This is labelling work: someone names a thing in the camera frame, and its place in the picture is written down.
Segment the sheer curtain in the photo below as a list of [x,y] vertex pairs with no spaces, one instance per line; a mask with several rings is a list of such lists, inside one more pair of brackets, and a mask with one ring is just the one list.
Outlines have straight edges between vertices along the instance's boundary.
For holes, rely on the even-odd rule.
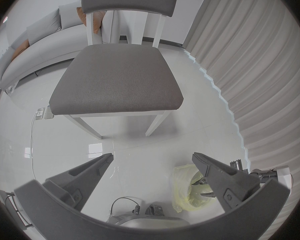
[[288,165],[300,199],[300,27],[281,0],[204,0],[184,42],[234,113],[251,169]]

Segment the trash bag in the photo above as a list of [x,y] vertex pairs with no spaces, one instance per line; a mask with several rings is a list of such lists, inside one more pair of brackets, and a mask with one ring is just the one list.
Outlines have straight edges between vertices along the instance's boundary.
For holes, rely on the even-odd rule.
[[194,164],[178,166],[173,169],[172,206],[178,213],[182,210],[199,210],[215,200],[215,198],[200,195],[213,192],[208,184],[192,185],[202,177],[203,175]]

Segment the gray upholstered chair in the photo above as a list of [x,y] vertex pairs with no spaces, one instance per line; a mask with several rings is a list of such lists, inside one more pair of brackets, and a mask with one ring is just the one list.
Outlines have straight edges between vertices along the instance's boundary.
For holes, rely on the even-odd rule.
[[[145,135],[149,136],[183,96],[157,49],[166,16],[176,0],[81,0],[87,14],[88,46],[71,62],[49,101],[55,115],[65,115],[98,139],[102,136],[81,117],[157,115]],[[134,10],[161,14],[153,46],[139,44],[93,44],[93,12]]]

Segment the chair seat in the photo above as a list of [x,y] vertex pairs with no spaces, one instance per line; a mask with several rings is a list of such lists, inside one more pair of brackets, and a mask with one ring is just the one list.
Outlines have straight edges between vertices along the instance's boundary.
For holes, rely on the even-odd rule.
[[176,110],[180,88],[162,54],[148,45],[85,47],[61,77],[49,104],[55,115]]

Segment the brown throw pillow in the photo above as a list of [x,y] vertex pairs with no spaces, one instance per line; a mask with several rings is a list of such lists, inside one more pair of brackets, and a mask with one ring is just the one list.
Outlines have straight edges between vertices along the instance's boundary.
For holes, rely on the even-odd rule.
[[[77,13],[82,23],[87,26],[87,15],[82,11],[81,7],[77,7]],[[93,13],[93,33],[97,34],[101,27],[101,22],[106,11],[96,11]]]
[[12,55],[11,61],[13,61],[20,53],[22,53],[24,50],[26,50],[29,47],[29,39],[25,40],[16,50],[14,51]]

